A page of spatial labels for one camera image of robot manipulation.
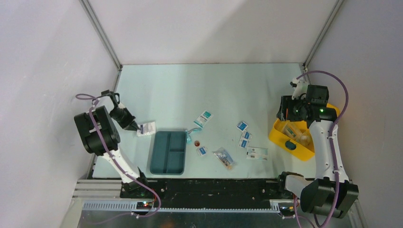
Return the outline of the zip bag of bandages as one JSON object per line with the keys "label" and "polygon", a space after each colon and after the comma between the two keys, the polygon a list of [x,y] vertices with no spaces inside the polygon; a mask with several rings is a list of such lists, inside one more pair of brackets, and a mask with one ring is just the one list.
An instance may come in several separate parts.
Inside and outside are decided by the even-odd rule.
{"label": "zip bag of bandages", "polygon": [[297,137],[296,141],[304,147],[308,147],[312,143],[311,134],[309,131],[305,131]]}

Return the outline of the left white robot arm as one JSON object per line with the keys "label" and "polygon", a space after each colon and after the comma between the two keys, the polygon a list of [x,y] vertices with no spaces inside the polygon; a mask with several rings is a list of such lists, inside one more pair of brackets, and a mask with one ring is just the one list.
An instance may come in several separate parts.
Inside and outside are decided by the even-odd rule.
{"label": "left white robot arm", "polygon": [[121,138],[114,121],[127,131],[137,131],[139,126],[135,116],[120,101],[119,93],[106,90],[98,97],[81,93],[75,98],[91,101],[87,112],[74,117],[85,150],[112,165],[125,191],[132,191],[139,198],[148,196],[150,184],[144,173],[120,151]]}

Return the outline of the white medicine box blue label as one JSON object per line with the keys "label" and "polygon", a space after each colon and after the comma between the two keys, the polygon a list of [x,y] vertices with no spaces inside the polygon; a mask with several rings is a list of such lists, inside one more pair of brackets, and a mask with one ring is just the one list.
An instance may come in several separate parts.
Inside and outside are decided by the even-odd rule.
{"label": "white medicine box blue label", "polygon": [[148,122],[138,125],[137,137],[149,136],[156,133],[156,122]]}

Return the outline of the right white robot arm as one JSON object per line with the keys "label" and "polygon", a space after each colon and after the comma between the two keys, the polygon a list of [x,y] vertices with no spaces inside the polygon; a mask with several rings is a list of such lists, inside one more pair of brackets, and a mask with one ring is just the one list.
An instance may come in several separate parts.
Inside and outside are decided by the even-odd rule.
{"label": "right white robot arm", "polygon": [[293,194],[300,199],[303,212],[342,219],[358,198],[358,186],[348,178],[338,146],[335,107],[328,104],[326,86],[291,83],[292,95],[281,98],[277,118],[302,122],[312,138],[316,175],[309,181],[303,175],[284,171],[278,176],[277,194],[284,199]]}

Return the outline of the teal divided plastic tray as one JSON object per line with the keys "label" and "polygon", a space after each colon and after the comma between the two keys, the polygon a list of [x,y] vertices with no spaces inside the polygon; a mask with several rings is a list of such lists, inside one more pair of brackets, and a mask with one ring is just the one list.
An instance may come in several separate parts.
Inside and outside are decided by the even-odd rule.
{"label": "teal divided plastic tray", "polygon": [[187,135],[185,131],[158,131],[155,134],[150,173],[181,175],[185,168]]}

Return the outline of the bag with beige gauze roll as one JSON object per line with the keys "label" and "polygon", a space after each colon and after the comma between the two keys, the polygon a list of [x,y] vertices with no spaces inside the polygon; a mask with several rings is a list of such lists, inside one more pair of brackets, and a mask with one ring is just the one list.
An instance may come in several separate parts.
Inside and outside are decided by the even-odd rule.
{"label": "bag with beige gauze roll", "polygon": [[286,135],[287,137],[296,141],[297,137],[302,134],[300,129],[292,122],[286,122],[283,126],[281,132]]}

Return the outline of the teal gauze dressing packet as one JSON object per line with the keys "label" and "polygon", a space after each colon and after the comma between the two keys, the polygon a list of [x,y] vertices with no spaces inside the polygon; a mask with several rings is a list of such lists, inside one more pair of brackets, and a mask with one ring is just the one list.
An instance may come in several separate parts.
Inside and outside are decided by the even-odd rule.
{"label": "teal gauze dressing packet", "polygon": [[204,128],[207,122],[213,117],[213,114],[207,110],[203,111],[193,123],[200,128]]}

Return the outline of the cotton swabs bag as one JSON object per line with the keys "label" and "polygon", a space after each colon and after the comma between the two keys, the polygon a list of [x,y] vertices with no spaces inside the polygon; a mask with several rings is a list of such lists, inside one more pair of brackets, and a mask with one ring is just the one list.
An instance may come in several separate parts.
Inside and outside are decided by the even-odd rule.
{"label": "cotton swabs bag", "polygon": [[218,158],[218,160],[223,164],[223,166],[226,169],[228,170],[233,169],[235,161],[232,159],[229,152],[225,148],[220,147],[218,150],[213,151],[213,154]]}

